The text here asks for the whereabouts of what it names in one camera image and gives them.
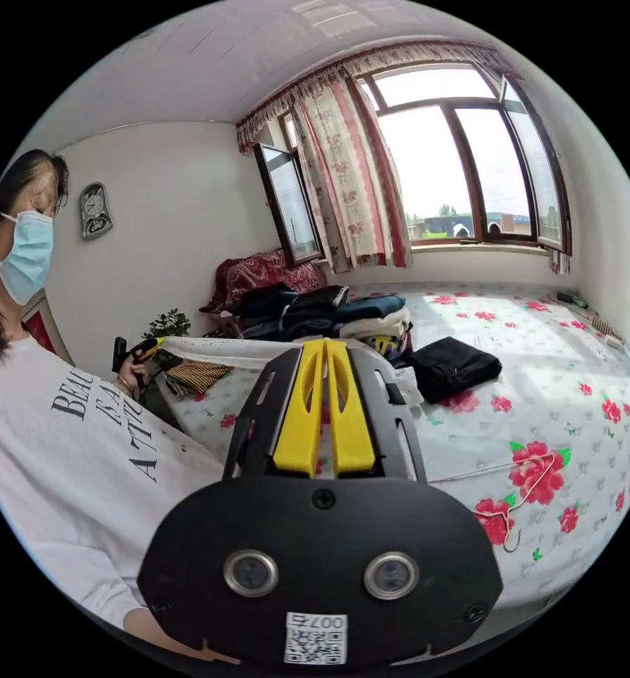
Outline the person's left hand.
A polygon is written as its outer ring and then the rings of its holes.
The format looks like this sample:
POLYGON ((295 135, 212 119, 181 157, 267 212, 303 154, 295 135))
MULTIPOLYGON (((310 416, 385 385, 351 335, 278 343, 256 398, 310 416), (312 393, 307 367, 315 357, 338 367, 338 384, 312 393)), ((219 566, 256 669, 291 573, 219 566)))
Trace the person's left hand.
POLYGON ((145 378, 148 376, 148 367, 134 360, 133 356, 128 354, 122 362, 121 367, 110 382, 115 388, 130 398, 135 398, 140 392, 145 378))

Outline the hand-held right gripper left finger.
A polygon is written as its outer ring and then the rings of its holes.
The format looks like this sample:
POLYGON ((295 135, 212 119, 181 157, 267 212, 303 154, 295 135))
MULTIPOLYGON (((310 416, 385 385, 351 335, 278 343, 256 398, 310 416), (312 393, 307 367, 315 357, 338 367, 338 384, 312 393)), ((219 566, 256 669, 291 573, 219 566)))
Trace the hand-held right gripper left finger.
POLYGON ((309 340, 302 352, 273 454, 279 472, 315 476, 319 458, 325 341, 309 340))

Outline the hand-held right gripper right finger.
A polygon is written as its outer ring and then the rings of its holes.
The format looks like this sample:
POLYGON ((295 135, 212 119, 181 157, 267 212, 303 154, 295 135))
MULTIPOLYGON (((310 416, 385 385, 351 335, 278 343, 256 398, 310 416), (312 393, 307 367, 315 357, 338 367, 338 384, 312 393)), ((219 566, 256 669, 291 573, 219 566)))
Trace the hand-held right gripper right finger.
POLYGON ((326 359, 334 473, 367 474, 375 452, 350 351, 345 343, 327 340, 326 359))

